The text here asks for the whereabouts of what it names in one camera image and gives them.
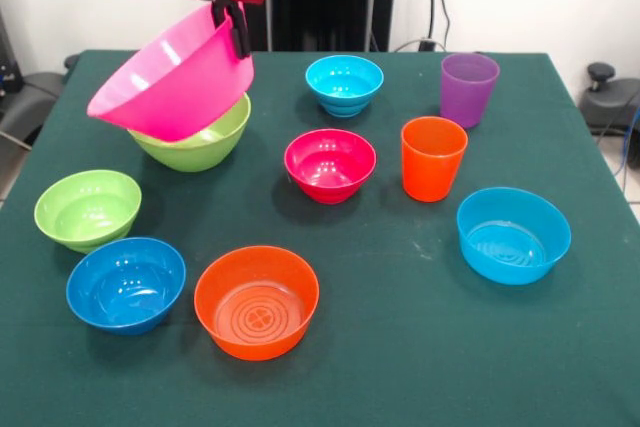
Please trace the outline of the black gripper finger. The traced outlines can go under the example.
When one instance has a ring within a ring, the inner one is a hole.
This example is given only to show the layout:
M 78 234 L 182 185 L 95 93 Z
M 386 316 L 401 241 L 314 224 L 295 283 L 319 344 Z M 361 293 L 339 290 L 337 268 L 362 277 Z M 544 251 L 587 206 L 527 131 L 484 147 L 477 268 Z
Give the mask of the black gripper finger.
M 227 13 L 232 21 L 231 34 L 237 57 L 247 58 L 250 55 L 250 40 L 244 11 L 237 2 L 231 1 Z
M 226 20 L 226 9 L 231 0 L 211 0 L 211 15 L 215 28 L 220 27 Z

